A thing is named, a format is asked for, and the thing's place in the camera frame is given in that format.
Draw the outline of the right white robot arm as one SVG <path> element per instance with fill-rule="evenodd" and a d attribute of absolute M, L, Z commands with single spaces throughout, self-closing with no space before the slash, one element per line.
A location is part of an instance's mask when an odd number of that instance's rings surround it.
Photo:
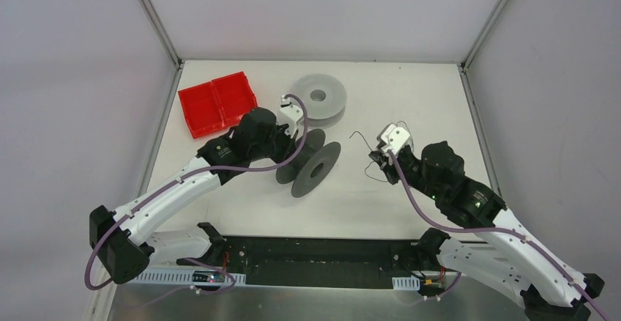
<path fill-rule="evenodd" d="M 369 156 L 431 226 L 415 251 L 419 266 L 464 273 L 512 300 L 529 320 L 588 320 L 592 311 L 609 320 L 595 302 L 603 279 L 547 249 L 499 195 L 466 176 L 464 159 L 447 142 L 416 156 L 411 141 L 389 138 Z"/>

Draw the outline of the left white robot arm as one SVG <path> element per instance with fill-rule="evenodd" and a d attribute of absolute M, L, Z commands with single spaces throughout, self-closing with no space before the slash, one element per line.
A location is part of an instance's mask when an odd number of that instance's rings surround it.
<path fill-rule="evenodd" d="M 285 98 L 277 113 L 254 108 L 237 126 L 209 140 L 177 173 L 137 199 L 89 216 L 92 252 L 83 279 L 90 290 L 125 284 L 147 268 L 179 259 L 216 265 L 223 238 L 208 223 L 174 231 L 159 227 L 199 197 L 246 173 L 282 169 L 301 156 L 308 142 L 308 110 Z"/>

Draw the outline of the white perforated spool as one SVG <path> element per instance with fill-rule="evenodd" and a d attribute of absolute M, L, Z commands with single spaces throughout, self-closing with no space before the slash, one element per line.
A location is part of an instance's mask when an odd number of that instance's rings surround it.
<path fill-rule="evenodd" d="M 305 75 L 292 85 L 289 92 L 304 103 L 311 128 L 330 128 L 339 123 L 345 114 L 346 88 L 331 75 Z"/>

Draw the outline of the dark grey spool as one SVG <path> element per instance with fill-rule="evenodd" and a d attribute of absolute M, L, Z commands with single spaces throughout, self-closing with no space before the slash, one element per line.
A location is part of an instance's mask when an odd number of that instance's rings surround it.
<path fill-rule="evenodd" d="M 275 179 L 281 184 L 292 184 L 291 195 L 301 198 L 313 191 L 332 171 L 341 154 L 337 141 L 326 143 L 322 129 L 311 130 L 298 156 L 276 170 Z"/>

